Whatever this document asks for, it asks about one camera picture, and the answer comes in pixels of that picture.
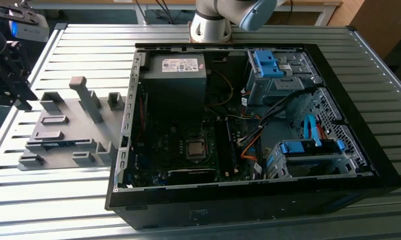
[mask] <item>cable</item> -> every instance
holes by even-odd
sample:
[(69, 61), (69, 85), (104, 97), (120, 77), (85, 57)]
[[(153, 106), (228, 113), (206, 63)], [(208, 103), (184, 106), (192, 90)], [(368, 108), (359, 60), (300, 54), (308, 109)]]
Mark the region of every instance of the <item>cable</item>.
[(173, 24), (173, 19), (172, 19), (172, 15), (170, 15), (170, 11), (168, 10), (168, 7), (166, 7), (166, 4), (165, 4), (165, 1), (162, 1), (162, 4), (164, 4), (164, 7), (165, 7), (165, 10), (166, 10), (166, 13), (168, 13), (168, 18), (169, 18), (169, 21), (170, 21), (170, 24)]
[(229, 81), (228, 81), (228, 79), (220, 74), (220, 72), (217, 72), (217, 71), (214, 71), (214, 70), (212, 70), (212, 72), (214, 72), (214, 73), (217, 73), (218, 75), (220, 75), (220, 77), (225, 80), (225, 82), (226, 82), (226, 84), (228, 84), (228, 86), (229, 86), (229, 96), (228, 96), (228, 99), (226, 100), (224, 100), (221, 103), (210, 103), (210, 104), (208, 104), (206, 106), (209, 107), (213, 107), (213, 106), (220, 106), (220, 105), (222, 105), (222, 104), (225, 104), (229, 100), (230, 100), (230, 98), (232, 98), (232, 94), (233, 94), (233, 90), (232, 90), (232, 85), (230, 85), (230, 83), (229, 83)]
[[(245, 106), (243, 106), (241, 107), (241, 110), (240, 110), (240, 115), (241, 115), (241, 117), (244, 117), (244, 118), (251, 118), (252, 116), (249, 115), (249, 116), (247, 116), (247, 115), (244, 115), (244, 109), (245, 109)], [(257, 116), (257, 115), (253, 115), (253, 118), (255, 119), (257, 119), (257, 120), (260, 120), (260, 117)]]
[(243, 152), (241, 152), (241, 155), (240, 155), (240, 158), (245, 158), (247, 156), (244, 156), (248, 148), (251, 147), (251, 145), (255, 143), (256, 139), (259, 138), (261, 132), (256, 135), (256, 137), (253, 138), (253, 140), (251, 141), (251, 143), (247, 145), (247, 147), (244, 148)]
[(142, 18), (144, 18), (144, 22), (146, 22), (146, 17), (145, 17), (145, 14), (144, 14), (144, 11), (141, 10), (141, 8), (140, 8), (140, 5), (138, 5), (138, 2), (137, 2), (137, 0), (134, 0), (134, 2), (136, 2), (136, 5), (137, 5), (137, 8), (138, 8), (138, 11), (140, 11), (140, 13), (141, 13), (141, 16), (142, 16)]
[(244, 143), (249, 138), (252, 138), (257, 134), (257, 132), (265, 127), (269, 118), (272, 118), (276, 114), (279, 114), (284, 110), (287, 104), (289, 103), (289, 101), (292, 99), (295, 99), (301, 94), (313, 93), (315, 91), (316, 91), (316, 87), (307, 87), (303, 90), (297, 90), (297, 91), (292, 92), (283, 99), (280, 99), (269, 107), (269, 109), (267, 110), (265, 114), (261, 116), (261, 118), (260, 118), (260, 120), (257, 122), (255, 131), (249, 135), (247, 135), (245, 137), (243, 137), (239, 143), (240, 144)]
[(165, 10), (165, 8), (162, 7), (161, 3), (158, 2), (158, 0), (154, 0), (154, 2), (158, 4), (160, 8), (162, 9), (162, 11), (165, 12), (166, 16), (168, 16), (168, 20), (169, 20), (169, 23), (173, 24), (173, 20), (172, 20), (172, 17), (170, 17), (170, 13)]
[(277, 23), (277, 25), (287, 25), (287, 24), (288, 24), (288, 20), (291, 19), (292, 12), (293, 12), (293, 0), (289, 0), (289, 1), (291, 1), (291, 10), (289, 10), (289, 12), (288, 12), (285, 21)]
[(230, 115), (230, 114), (224, 114), (224, 116), (229, 116), (229, 117), (233, 117), (233, 118), (237, 118), (237, 119), (251, 119), (249, 117), (241, 117), (241, 116), (236, 116), (236, 115)]

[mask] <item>floor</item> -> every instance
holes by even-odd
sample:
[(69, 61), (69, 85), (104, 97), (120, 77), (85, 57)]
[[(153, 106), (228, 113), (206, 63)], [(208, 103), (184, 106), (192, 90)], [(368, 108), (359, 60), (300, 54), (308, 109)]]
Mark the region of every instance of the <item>floor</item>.
[[(46, 12), (47, 23), (50, 29), (53, 29), (55, 23), (71, 23), (71, 24), (136, 24), (134, 11), (132, 10), (65, 10)], [(170, 16), (174, 24), (186, 24), (193, 17), (193, 11), (177, 11), (170, 10)], [(164, 11), (146, 11), (146, 21), (149, 24), (165, 24), (168, 23), (168, 17)], [(7, 40), (11, 39), (6, 23), (0, 21), (0, 30)], [(45, 43), (23, 40), (25, 48), (27, 49), (27, 57), (31, 65), (34, 64)], [(395, 75), (401, 79), (401, 42), (395, 46), (392, 52), (384, 59), (386, 64), (390, 66)], [(7, 113), (6, 107), (0, 106), (0, 126)]]

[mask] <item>metal rail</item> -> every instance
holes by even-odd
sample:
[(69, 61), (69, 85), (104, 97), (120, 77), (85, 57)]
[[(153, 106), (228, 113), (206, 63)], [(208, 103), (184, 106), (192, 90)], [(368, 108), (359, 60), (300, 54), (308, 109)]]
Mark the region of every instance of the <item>metal rail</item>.
[[(55, 30), (35, 65), (37, 96), (87, 78), (97, 97), (126, 94), (134, 43), (188, 42), (186, 26), (75, 25)], [(317, 44), (361, 116), (401, 174), (401, 83), (355, 32), (343, 27), (269, 26), (233, 29), (237, 43)], [(0, 240), (2, 239), (398, 239), (401, 189), (333, 214), (136, 232), (104, 210), (108, 167), (18, 171), (17, 160), (41, 106), (10, 112), (0, 130)]]

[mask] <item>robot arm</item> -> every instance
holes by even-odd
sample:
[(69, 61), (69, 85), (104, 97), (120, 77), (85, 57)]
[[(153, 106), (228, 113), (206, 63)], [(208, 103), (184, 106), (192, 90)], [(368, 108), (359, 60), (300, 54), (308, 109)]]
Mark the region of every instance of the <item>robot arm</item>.
[(267, 22), (276, 0), (197, 0), (189, 27), (194, 42), (220, 43), (229, 40), (229, 21), (245, 31), (256, 31)]

